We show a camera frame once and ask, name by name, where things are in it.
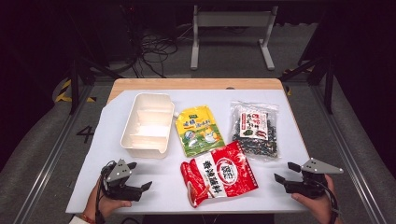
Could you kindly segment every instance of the clear plastic bag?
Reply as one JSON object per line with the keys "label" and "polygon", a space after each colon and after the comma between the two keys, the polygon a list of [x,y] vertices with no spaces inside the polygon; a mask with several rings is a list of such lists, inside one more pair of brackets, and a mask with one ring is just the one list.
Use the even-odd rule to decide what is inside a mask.
{"label": "clear plastic bag", "polygon": [[232,140],[238,140],[247,157],[279,158],[276,143],[278,105],[232,102]]}

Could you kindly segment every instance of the metal frame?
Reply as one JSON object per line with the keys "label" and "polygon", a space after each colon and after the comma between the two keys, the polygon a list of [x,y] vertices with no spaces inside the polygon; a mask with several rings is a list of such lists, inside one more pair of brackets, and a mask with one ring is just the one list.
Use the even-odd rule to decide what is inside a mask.
{"label": "metal frame", "polygon": [[225,12],[225,11],[198,11],[198,6],[194,6],[193,12],[193,44],[191,53],[191,70],[198,69],[199,38],[198,27],[216,27],[216,26],[254,26],[265,27],[265,37],[259,39],[262,56],[267,64],[268,70],[275,70],[270,51],[268,50],[268,41],[276,18],[277,7],[271,11],[255,12]]}

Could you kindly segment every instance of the table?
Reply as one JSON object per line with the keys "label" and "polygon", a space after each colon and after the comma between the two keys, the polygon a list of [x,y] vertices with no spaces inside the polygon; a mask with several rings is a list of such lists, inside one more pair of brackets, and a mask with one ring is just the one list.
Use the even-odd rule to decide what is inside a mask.
{"label": "table", "polygon": [[[171,128],[168,155],[162,160],[131,158],[120,146],[120,138],[134,97],[140,92],[168,93],[175,111],[206,104],[211,109],[224,141],[230,143],[230,102],[261,102],[279,105],[277,143],[280,157],[276,161],[249,159],[259,185],[246,194],[233,198],[203,201],[192,208],[187,198],[179,167],[184,156],[176,127]],[[121,208],[122,214],[219,214],[219,213],[281,213],[305,211],[275,182],[274,173],[301,181],[301,175],[288,169],[287,162],[303,164],[308,160],[304,141],[292,115],[282,84],[275,78],[145,78],[118,79],[102,111],[90,151],[83,163],[66,213],[80,213],[95,184],[99,172],[109,161],[125,159],[137,166],[127,181],[128,186],[140,187],[152,181],[139,202],[131,208]]]}

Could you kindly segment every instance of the wooden table edge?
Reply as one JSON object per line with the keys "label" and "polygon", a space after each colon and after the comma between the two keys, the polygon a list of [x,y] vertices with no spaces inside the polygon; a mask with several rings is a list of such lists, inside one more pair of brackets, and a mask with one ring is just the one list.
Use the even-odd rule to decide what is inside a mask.
{"label": "wooden table edge", "polygon": [[107,103],[126,90],[283,90],[277,78],[119,78]]}

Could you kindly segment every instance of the yellow snack bag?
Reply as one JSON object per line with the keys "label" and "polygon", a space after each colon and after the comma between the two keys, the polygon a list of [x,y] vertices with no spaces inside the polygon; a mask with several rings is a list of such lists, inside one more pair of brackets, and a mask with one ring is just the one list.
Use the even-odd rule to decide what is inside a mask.
{"label": "yellow snack bag", "polygon": [[177,133],[186,157],[225,146],[215,118],[207,105],[183,110],[176,120]]}

